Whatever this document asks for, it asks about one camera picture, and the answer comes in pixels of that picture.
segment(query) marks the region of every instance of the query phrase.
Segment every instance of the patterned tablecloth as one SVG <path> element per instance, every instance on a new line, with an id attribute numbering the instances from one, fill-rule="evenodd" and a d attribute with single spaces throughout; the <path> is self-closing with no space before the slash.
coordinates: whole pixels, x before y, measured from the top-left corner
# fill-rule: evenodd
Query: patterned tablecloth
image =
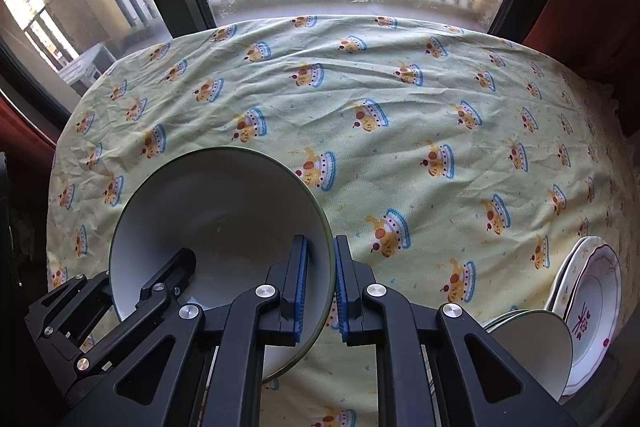
<path id="1" fill-rule="evenodd" d="M 118 216 L 152 172 L 224 144 L 293 169 L 354 258 L 410 301 L 449 299 L 479 321 L 541 307 L 588 234 L 620 256 L 618 328 L 635 308 L 638 188 L 598 86 L 499 38 L 362 16 L 244 22 L 114 64 L 58 142 L 50 286 L 107 268 Z M 336 330 L 332 309 L 308 355 L 264 387 L 261 425 L 376 425 L 374 348 Z"/>

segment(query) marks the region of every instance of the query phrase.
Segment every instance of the silver screw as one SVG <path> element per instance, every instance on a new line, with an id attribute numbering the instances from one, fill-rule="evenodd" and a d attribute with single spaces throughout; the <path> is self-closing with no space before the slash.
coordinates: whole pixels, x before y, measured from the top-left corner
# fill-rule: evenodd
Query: silver screw
<path id="1" fill-rule="evenodd" d="M 76 367 L 80 370 L 80 371 L 86 371 L 87 369 L 89 369 L 89 360 L 82 358 L 80 360 L 78 360 L 78 363 L 76 364 Z"/>
<path id="2" fill-rule="evenodd" d="M 457 304 L 447 303 L 442 307 L 442 313 L 447 315 L 447 317 L 451 317 L 452 319 L 455 319 L 457 317 L 460 317 L 460 315 L 462 315 L 462 308 Z"/>
<path id="3" fill-rule="evenodd" d="M 271 286 L 270 284 L 262 284 L 255 289 L 255 294 L 258 297 L 266 299 L 267 297 L 271 297 L 275 295 L 276 288 Z"/>
<path id="4" fill-rule="evenodd" d="M 370 284 L 367 286 L 367 293 L 372 297 L 382 297 L 386 293 L 386 288 L 382 284 Z"/>
<path id="5" fill-rule="evenodd" d="M 200 313 L 200 311 L 197 306 L 194 306 L 193 304 L 186 304 L 180 308 L 178 315 L 180 315 L 180 318 L 182 319 L 192 319 L 193 317 L 196 317 L 198 313 Z"/>

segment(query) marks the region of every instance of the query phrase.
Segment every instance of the metal bolt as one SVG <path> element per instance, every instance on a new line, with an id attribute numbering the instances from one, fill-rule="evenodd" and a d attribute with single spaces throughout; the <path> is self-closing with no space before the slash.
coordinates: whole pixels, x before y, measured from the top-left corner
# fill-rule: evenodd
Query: metal bolt
<path id="1" fill-rule="evenodd" d="M 386 293 L 386 288 L 382 284 L 370 284 L 367 286 L 367 293 L 372 297 L 382 297 Z"/>
<path id="2" fill-rule="evenodd" d="M 451 317 L 452 319 L 455 319 L 457 317 L 460 317 L 460 315 L 462 315 L 462 308 L 457 304 L 447 303 L 442 307 L 442 313 L 447 315 L 447 317 Z"/>
<path id="3" fill-rule="evenodd" d="M 196 317 L 198 313 L 200 313 L 200 311 L 197 306 L 194 306 L 193 304 L 186 304 L 180 308 L 178 315 L 180 315 L 180 318 L 182 319 L 192 319 L 193 317 Z"/>
<path id="4" fill-rule="evenodd" d="M 258 286 L 255 289 L 255 294 L 258 297 L 261 297 L 263 299 L 266 299 L 267 297 L 271 297 L 275 295 L 275 293 L 276 293 L 276 288 L 274 288 L 270 284 L 263 284 L 261 286 Z"/>
<path id="5" fill-rule="evenodd" d="M 76 367 L 80 370 L 80 371 L 86 371 L 87 369 L 89 369 L 89 360 L 82 358 L 80 360 L 78 360 L 78 363 L 76 364 Z"/>

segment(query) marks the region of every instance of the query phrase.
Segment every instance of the blue gripper pad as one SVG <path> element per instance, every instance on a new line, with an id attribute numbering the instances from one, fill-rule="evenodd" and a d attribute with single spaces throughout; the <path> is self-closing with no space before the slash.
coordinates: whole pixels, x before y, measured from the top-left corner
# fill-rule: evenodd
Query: blue gripper pad
<path id="1" fill-rule="evenodd" d="M 345 343 L 349 336 L 349 316 L 347 311 L 347 288 L 344 285 L 344 273 L 342 271 L 342 256 L 337 238 L 334 239 L 335 249 L 335 303 L 338 308 L 338 327 Z"/>
<path id="2" fill-rule="evenodd" d="M 302 239 L 300 248 L 300 266 L 298 267 L 298 281 L 296 283 L 296 300 L 294 302 L 293 334 L 296 342 L 300 341 L 302 334 L 302 320 L 305 311 L 305 291 L 306 291 L 306 237 Z"/>

